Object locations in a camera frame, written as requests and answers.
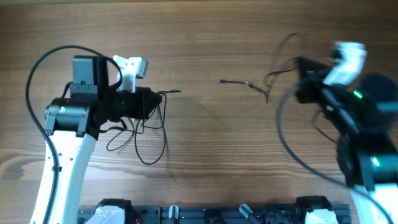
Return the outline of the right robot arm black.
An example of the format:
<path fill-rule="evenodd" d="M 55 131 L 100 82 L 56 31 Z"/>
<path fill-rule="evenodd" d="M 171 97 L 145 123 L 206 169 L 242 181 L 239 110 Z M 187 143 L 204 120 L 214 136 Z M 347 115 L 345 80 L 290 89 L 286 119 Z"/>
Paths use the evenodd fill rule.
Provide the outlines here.
<path fill-rule="evenodd" d="M 315 103 L 337 129 L 337 163 L 351 189 L 357 213 L 370 223 L 397 223 L 397 146 L 390 138 L 397 116 L 397 85 L 370 73 L 358 86 L 327 84 L 333 66 L 296 59 L 300 103 Z"/>

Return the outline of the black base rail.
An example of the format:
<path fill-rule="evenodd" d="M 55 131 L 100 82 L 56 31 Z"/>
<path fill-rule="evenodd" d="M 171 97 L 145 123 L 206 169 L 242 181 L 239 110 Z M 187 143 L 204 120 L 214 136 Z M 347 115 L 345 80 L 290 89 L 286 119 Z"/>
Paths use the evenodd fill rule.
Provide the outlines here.
<path fill-rule="evenodd" d="M 239 211 L 238 206 L 231 207 L 180 207 L 177 219 L 169 217 L 169 207 L 158 205 L 133 206 L 133 219 L 131 223 L 249 223 Z M 297 206 L 294 204 L 266 205 L 251 207 L 255 218 L 260 223 L 303 223 L 305 219 L 296 214 Z"/>

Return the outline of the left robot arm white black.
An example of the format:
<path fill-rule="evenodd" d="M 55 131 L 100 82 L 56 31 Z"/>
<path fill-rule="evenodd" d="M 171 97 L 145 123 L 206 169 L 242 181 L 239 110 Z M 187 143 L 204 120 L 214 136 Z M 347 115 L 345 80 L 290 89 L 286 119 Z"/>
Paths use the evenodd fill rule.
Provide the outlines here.
<path fill-rule="evenodd" d="M 73 58 L 70 97 L 55 98 L 45 110 L 44 129 L 55 147 L 46 150 L 39 194 L 31 223 L 75 223 L 88 162 L 107 121 L 122 117 L 147 119 L 160 104 L 161 97 L 148 87 L 136 86 L 144 78 L 148 63 L 142 57 L 113 57 L 121 71 L 119 87 L 111 87 L 108 60 L 102 56 Z M 51 193 L 53 171 L 58 171 L 55 193 Z"/>

